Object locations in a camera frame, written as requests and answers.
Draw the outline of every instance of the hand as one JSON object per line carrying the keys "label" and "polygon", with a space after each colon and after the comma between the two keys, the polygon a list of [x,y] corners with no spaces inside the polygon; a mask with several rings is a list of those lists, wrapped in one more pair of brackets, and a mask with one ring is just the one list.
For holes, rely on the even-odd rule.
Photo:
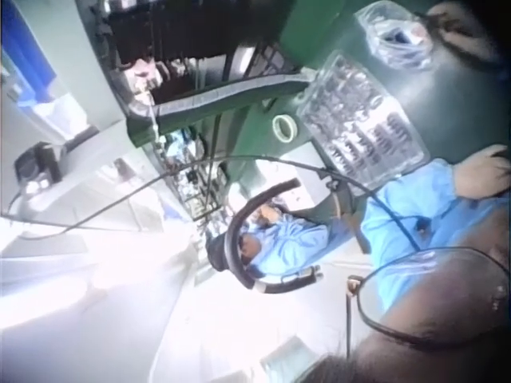
{"label": "hand", "polygon": [[454,190],[458,197],[483,199],[508,189],[511,185],[511,163],[502,157],[505,145],[491,145],[454,165]]}
{"label": "hand", "polygon": [[436,17],[440,38],[464,53],[489,63],[498,63],[500,55],[484,27],[469,9],[458,2],[442,2],[427,12]]}
{"label": "hand", "polygon": [[280,212],[269,205],[262,205],[259,208],[261,217],[268,220],[269,223],[275,223],[280,219]]}

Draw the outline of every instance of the blue uniform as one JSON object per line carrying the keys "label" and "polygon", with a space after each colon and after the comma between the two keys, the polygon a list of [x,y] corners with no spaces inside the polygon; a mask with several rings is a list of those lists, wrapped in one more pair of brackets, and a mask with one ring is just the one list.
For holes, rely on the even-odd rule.
{"label": "blue uniform", "polygon": [[249,227],[248,232],[262,245],[249,266],[261,274],[279,277],[295,274],[317,263],[351,237],[349,228],[341,219],[318,225],[289,214],[283,214],[269,228]]}
{"label": "blue uniform", "polygon": [[[457,198],[452,166],[444,160],[434,160],[409,175],[390,181],[377,196],[401,218],[422,250],[456,246],[471,227],[496,207],[509,206],[509,195],[479,201]],[[426,235],[417,230],[419,220],[428,223]],[[370,243],[375,267],[414,253],[409,240],[373,199],[367,201],[362,233]],[[406,273],[403,269],[383,274],[378,280],[383,309],[387,310],[417,278],[417,274]]]}

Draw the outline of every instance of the plastic bag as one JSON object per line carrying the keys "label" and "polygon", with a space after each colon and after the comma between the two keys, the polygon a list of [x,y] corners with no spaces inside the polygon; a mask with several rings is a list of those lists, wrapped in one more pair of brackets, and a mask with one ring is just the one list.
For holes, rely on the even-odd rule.
{"label": "plastic bag", "polygon": [[399,4],[375,2],[355,14],[371,53],[394,69],[429,69],[433,42],[417,17]]}

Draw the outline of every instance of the glasses frame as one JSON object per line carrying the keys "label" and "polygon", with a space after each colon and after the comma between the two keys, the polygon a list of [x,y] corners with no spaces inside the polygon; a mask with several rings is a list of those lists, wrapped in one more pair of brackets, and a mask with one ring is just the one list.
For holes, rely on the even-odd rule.
{"label": "glasses frame", "polygon": [[[490,262],[492,262],[496,267],[498,267],[503,273],[504,276],[508,279],[508,285],[509,285],[509,270],[507,270],[504,266],[502,266],[498,261],[490,257],[489,255],[475,250],[471,247],[435,247],[431,249],[425,249],[424,251],[442,251],[442,250],[450,250],[453,249],[458,250],[465,250],[470,251],[475,254],[482,256],[483,258],[487,258]],[[497,327],[495,329],[492,329],[490,331],[485,331],[483,333],[480,333],[478,335],[475,335],[472,338],[466,339],[464,341],[459,342],[438,342],[431,339],[424,339],[420,337],[415,337],[414,335],[404,334],[396,330],[389,329],[388,327],[385,327],[378,322],[370,319],[362,309],[362,304],[360,302],[360,290],[366,285],[367,281],[371,280],[377,273],[379,273],[381,270],[386,269],[387,267],[394,265],[396,263],[400,263],[403,259],[412,257],[413,255],[416,255],[418,252],[414,252],[412,254],[405,255],[403,257],[400,257],[398,259],[395,259],[391,262],[386,263],[385,265],[379,267],[378,269],[372,271],[369,275],[367,275],[365,278],[360,277],[358,275],[350,275],[347,279],[347,293],[346,293],[346,353],[347,357],[350,357],[351,355],[351,299],[355,298],[357,299],[357,308],[358,313],[360,314],[360,317],[368,325],[372,330],[378,331],[379,333],[386,335],[387,337],[393,338],[394,340],[411,346],[415,349],[420,349],[423,351],[437,351],[437,350],[445,350],[445,349],[457,349],[464,347],[468,344],[472,344],[474,342],[480,341],[482,338],[488,337],[490,334],[494,334],[496,332],[502,331],[503,328],[507,326]]]}

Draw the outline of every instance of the tape roll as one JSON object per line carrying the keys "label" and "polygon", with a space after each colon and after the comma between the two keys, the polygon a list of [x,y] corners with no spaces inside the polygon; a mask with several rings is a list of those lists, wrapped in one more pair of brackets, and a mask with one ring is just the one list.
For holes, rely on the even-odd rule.
{"label": "tape roll", "polygon": [[287,114],[279,114],[273,117],[271,122],[275,137],[285,144],[293,141],[298,135],[298,126],[293,117]]}

